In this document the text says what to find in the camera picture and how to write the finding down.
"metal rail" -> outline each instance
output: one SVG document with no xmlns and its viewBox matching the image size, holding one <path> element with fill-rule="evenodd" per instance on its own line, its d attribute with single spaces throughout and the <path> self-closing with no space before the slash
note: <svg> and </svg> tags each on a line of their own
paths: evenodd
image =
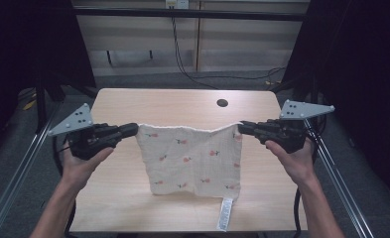
<svg viewBox="0 0 390 238">
<path fill-rule="evenodd" d="M 311 128 L 311 123 L 306 120 L 306 127 Z M 333 161 L 330 153 L 328 152 L 325 142 L 320 135 L 317 135 L 313 131 L 311 132 L 312 136 L 318 140 L 319 148 L 318 153 L 322 159 L 322 162 L 325 165 L 325 168 L 330 176 L 331 181 L 334 184 L 334 187 L 337 190 L 337 193 L 342 200 L 343 205 L 348 212 L 348 215 L 355 226 L 356 231 L 358 232 L 359 237 L 362 238 L 373 238 L 373 234 L 370 230 L 370 227 L 367 224 L 365 216 L 362 214 L 361 209 L 355 202 L 355 199 L 352 197 L 352 194 L 349 192 L 348 187 L 343 180 L 342 175 L 337 169 L 336 163 Z"/>
<path fill-rule="evenodd" d="M 174 18 L 208 18 L 303 22 L 306 14 L 301 13 L 269 13 L 269 12 L 235 12 L 187 9 L 156 8 L 110 8 L 110 7 L 73 7 L 39 8 L 41 14 L 68 14 L 80 16 L 118 16 L 118 17 L 174 17 Z"/>
<path fill-rule="evenodd" d="M 18 195 L 22 183 L 24 182 L 28 174 L 28 171 L 30 170 L 32 164 L 34 163 L 35 157 L 37 153 L 40 151 L 40 148 L 46 139 L 47 133 L 51 128 L 53 119 L 57 114 L 57 112 L 59 111 L 59 109 L 61 108 L 61 106 L 62 104 L 60 102 L 57 102 L 55 104 L 55 107 L 52 111 L 52 114 L 48 122 L 46 123 L 44 128 L 40 131 L 40 133 L 34 137 L 30 147 L 28 148 L 27 153 L 22 159 L 21 164 L 19 165 L 18 169 L 15 171 L 15 174 L 13 175 L 8 186 L 3 192 L 2 197 L 0 198 L 0 227 L 2 226 L 2 223 L 5 220 L 6 215 L 8 214 L 9 209 L 11 208 L 16 196 Z"/>
</svg>

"white cloth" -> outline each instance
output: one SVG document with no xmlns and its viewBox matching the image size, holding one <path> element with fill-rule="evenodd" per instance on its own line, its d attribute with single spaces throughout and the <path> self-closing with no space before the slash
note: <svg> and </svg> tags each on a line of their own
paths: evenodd
<svg viewBox="0 0 390 238">
<path fill-rule="evenodd" d="M 136 139 L 154 194 L 186 190 L 238 197 L 242 135 L 237 124 L 213 131 L 141 124 Z"/>
</svg>

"tabletop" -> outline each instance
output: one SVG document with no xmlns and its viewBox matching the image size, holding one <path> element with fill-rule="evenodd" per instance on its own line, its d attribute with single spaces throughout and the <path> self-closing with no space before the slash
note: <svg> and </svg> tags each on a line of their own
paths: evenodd
<svg viewBox="0 0 390 238">
<path fill-rule="evenodd" d="M 219 106 L 219 99 L 227 105 Z M 136 122 L 206 130 L 241 120 L 276 119 L 279 113 L 272 92 L 193 89 L 105 88 L 91 110 L 95 123 Z M 228 231 L 295 230 L 296 188 L 277 158 L 257 139 L 244 135 L 241 191 L 232 206 Z M 222 198 L 189 192 L 154 195 L 141 150 L 131 137 L 117 145 L 78 195 L 70 231 L 217 231 L 221 202 Z M 300 220 L 306 228 L 302 204 Z"/>
</svg>

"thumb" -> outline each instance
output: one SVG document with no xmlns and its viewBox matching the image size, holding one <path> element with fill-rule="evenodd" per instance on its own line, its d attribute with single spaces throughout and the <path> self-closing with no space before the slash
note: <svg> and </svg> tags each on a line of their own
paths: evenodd
<svg viewBox="0 0 390 238">
<path fill-rule="evenodd" d="M 266 147 L 277 157 L 287 155 L 287 152 L 278 143 L 268 140 L 265 142 Z"/>
<path fill-rule="evenodd" d="M 100 152 L 98 152 L 94 157 L 92 157 L 88 161 L 88 163 L 95 170 L 95 168 L 97 166 L 99 166 L 99 164 L 101 164 L 101 162 L 105 161 L 105 159 L 107 159 L 107 157 L 109 155 L 111 155 L 111 153 L 113 153 L 113 152 L 114 152 L 114 149 L 111 147 L 104 148 Z"/>
</svg>

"triangular metal plate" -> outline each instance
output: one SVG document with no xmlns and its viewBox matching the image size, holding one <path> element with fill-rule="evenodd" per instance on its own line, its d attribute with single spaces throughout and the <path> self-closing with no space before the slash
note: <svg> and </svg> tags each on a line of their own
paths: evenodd
<svg viewBox="0 0 390 238">
<path fill-rule="evenodd" d="M 59 125 L 49 131 L 49 136 L 56 136 L 62 133 L 77 131 L 92 126 L 92 116 L 89 105 L 84 103 L 81 107 L 71 113 Z"/>
<path fill-rule="evenodd" d="M 281 120 L 304 120 L 334 111 L 334 106 L 286 100 L 279 118 Z"/>
</svg>

